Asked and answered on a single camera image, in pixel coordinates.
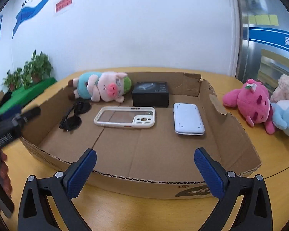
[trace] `white plastic case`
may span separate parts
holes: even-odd
[[[174,130],[180,135],[204,134],[204,125],[195,104],[175,103],[173,105]]]
[[[111,107],[101,108],[94,123],[105,127],[150,128],[155,122],[152,107]]]

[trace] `blue plush toy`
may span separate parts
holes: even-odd
[[[289,136],[289,101],[281,100],[272,103],[273,107],[273,124],[282,129]]]

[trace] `yellow table surface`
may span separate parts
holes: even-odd
[[[242,86],[242,83],[233,77],[202,71],[148,67],[111,70],[199,73],[202,74],[203,79],[211,83],[219,100],[228,91]],[[27,107],[34,104],[40,105],[65,87],[68,80],[78,77],[81,73],[74,73],[49,87]],[[274,230],[281,230],[289,219],[289,138],[282,131],[278,131],[272,136],[266,134],[262,124],[251,128],[237,110],[227,110],[239,119],[262,160],[262,166],[250,177],[259,173],[266,178],[265,182],[273,211],[273,227]],[[7,146],[4,152],[8,155],[7,164],[13,186],[12,200],[16,210],[11,219],[3,218],[10,231],[14,231],[17,230],[18,208],[27,177],[32,174],[36,175],[37,178],[51,177],[56,171],[34,159],[19,140]],[[241,201],[242,197],[239,197],[224,230],[230,229]],[[217,199],[214,197],[190,200],[146,199],[121,195],[85,185],[80,195],[73,199],[73,203],[92,230],[195,231],[210,215]],[[50,198],[50,204],[59,227],[62,230],[67,230],[52,198]]]

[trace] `green cloth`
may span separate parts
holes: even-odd
[[[11,98],[0,107],[0,114],[18,104],[22,107],[26,106],[29,102],[31,102],[38,95],[42,94],[46,88],[53,85],[55,82],[57,82],[56,79],[51,77],[37,83],[30,88],[25,89],[24,87],[20,87],[19,89],[13,91]]]

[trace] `flower pot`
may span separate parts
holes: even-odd
[[[9,87],[10,87],[11,92],[15,90],[15,84],[10,83],[10,86],[9,86]]]
[[[41,81],[41,78],[38,75],[31,74],[31,78],[34,84],[37,84]]]

